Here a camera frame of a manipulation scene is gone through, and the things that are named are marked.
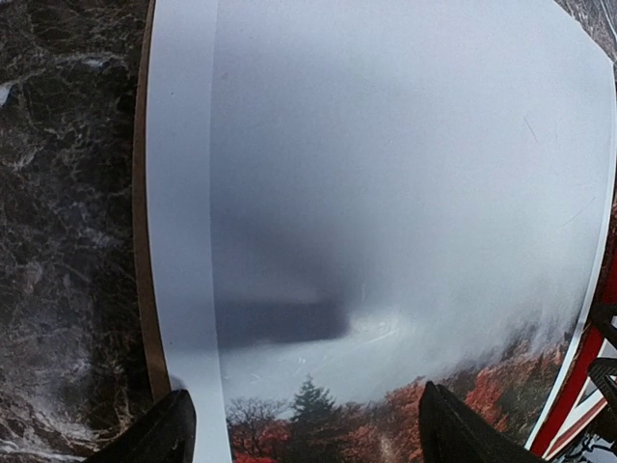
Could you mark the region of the red wooden picture frame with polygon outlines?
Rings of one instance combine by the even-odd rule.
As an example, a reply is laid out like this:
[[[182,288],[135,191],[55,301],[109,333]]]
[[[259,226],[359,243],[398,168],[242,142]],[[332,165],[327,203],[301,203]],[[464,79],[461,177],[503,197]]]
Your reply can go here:
[[[606,407],[600,391],[585,391],[591,383],[587,369],[604,353],[608,340],[595,327],[592,316],[603,306],[616,303],[616,204],[609,210],[604,256],[590,283],[583,309],[549,398],[525,447],[547,460],[555,457]]]

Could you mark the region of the autumn forest photo print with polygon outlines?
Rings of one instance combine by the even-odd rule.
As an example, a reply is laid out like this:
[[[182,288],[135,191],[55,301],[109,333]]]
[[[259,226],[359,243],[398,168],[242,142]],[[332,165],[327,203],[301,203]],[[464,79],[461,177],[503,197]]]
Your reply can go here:
[[[158,1],[146,157],[195,461],[420,462],[429,381],[527,449],[616,204],[616,5]]]

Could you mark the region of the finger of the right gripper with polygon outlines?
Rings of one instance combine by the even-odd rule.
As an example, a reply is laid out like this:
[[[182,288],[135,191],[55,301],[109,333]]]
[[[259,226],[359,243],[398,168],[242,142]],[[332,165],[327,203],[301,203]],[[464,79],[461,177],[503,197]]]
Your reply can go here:
[[[601,335],[616,347],[616,327],[613,318],[616,316],[616,304],[600,305],[591,313],[593,325]],[[608,357],[596,358],[587,369],[588,376],[600,390],[610,410],[616,409],[616,359]]]

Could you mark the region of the brown cardboard backing board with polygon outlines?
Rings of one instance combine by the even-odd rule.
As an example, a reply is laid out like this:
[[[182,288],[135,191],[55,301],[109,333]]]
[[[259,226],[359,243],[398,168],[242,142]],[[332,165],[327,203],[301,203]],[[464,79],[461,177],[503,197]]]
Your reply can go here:
[[[148,382],[152,399],[158,402],[171,391],[172,387],[159,327],[148,230],[146,157],[148,69],[155,5],[154,1],[148,2],[136,86],[132,146],[132,229],[139,319],[148,371]]]

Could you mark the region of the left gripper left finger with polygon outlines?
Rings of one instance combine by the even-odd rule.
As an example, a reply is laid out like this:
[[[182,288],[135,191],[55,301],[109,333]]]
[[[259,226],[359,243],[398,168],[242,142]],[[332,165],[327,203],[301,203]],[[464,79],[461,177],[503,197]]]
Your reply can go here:
[[[85,463],[191,463],[197,415],[187,390],[171,391]]]

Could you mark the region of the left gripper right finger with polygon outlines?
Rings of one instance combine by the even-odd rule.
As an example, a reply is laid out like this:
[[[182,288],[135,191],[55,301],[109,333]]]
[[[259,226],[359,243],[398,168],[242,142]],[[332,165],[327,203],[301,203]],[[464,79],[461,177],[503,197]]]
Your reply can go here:
[[[448,388],[429,381],[419,402],[423,460],[431,463],[525,463],[542,459],[487,424]]]

